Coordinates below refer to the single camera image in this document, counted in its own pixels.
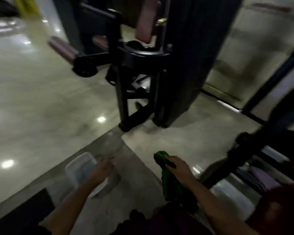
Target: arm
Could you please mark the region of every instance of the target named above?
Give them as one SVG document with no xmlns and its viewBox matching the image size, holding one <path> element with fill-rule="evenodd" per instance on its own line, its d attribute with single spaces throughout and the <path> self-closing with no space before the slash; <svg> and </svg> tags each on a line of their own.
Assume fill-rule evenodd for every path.
<svg viewBox="0 0 294 235">
<path fill-rule="evenodd" d="M 176 165 L 176 169 L 169 165 L 167 165 L 167 168 L 195 195 L 217 235 L 258 234 L 245 222 L 240 221 L 237 217 L 223 209 L 217 197 L 196 180 L 186 162 L 177 156 L 167 156 L 166 158 Z"/>
<path fill-rule="evenodd" d="M 97 165 L 80 187 L 51 214 L 49 214 L 41 226 L 45 227 L 52 235 L 68 235 L 73 228 L 89 194 L 100 185 L 112 172 L 113 165 L 109 162 L 112 158 L 103 159 Z"/>
</svg>

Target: transparent plastic bin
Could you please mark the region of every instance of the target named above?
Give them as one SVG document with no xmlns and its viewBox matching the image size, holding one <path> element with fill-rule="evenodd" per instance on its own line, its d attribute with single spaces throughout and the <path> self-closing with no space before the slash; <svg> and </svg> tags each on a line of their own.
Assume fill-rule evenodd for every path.
<svg viewBox="0 0 294 235">
<path fill-rule="evenodd" d="M 79 187 L 93 172 L 97 160 L 94 159 L 91 153 L 86 152 L 75 158 L 65 167 L 65 173 L 71 180 L 75 188 Z M 104 180 L 99 186 L 97 186 L 88 196 L 94 197 L 99 191 L 101 191 L 108 184 L 108 178 Z"/>
</svg>

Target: green cloth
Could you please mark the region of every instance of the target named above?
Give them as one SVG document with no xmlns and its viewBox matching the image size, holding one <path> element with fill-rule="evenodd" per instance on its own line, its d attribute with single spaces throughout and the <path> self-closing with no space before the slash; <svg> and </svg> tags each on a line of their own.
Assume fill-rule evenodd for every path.
<svg viewBox="0 0 294 235">
<path fill-rule="evenodd" d="M 175 177 L 175 175 L 166 168 L 166 164 L 175 166 L 164 157 L 169 156 L 166 151 L 159 151 L 154 154 L 154 160 L 162 169 L 162 188 L 163 196 L 166 201 L 178 202 L 189 213 L 195 213 L 198 209 L 196 197 L 193 193 L 183 186 Z"/>
</svg>

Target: forearm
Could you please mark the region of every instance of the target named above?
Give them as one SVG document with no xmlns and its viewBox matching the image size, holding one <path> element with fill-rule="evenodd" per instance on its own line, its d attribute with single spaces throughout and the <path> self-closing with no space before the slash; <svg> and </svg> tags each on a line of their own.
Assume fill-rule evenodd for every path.
<svg viewBox="0 0 294 235">
<path fill-rule="evenodd" d="M 87 180 L 65 202 L 49 214 L 41 225 L 50 231 L 52 235 L 68 235 L 89 194 L 96 186 L 96 182 Z"/>
<path fill-rule="evenodd" d="M 204 210 L 205 215 L 217 235 L 258 234 L 245 222 L 240 221 L 225 210 L 220 205 L 217 197 L 201 183 L 192 180 L 189 184 L 189 188 L 197 198 L 197 201 Z"/>
</svg>

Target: hand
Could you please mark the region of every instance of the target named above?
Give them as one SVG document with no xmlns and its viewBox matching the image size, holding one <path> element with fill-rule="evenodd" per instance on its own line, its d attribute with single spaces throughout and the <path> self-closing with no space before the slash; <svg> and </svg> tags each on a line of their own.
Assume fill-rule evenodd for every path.
<svg viewBox="0 0 294 235">
<path fill-rule="evenodd" d="M 192 182 L 197 181 L 187 163 L 184 162 L 181 158 L 179 158 L 178 156 L 165 157 L 170 162 L 173 162 L 175 164 L 176 168 L 170 167 L 169 165 L 166 165 L 166 167 L 175 175 L 179 182 L 189 187 Z"/>
<path fill-rule="evenodd" d="M 114 157 L 101 160 L 96 165 L 87 181 L 93 183 L 95 187 L 100 185 L 112 173 L 114 168 L 114 164 L 110 162 L 112 159 L 114 159 Z"/>
</svg>

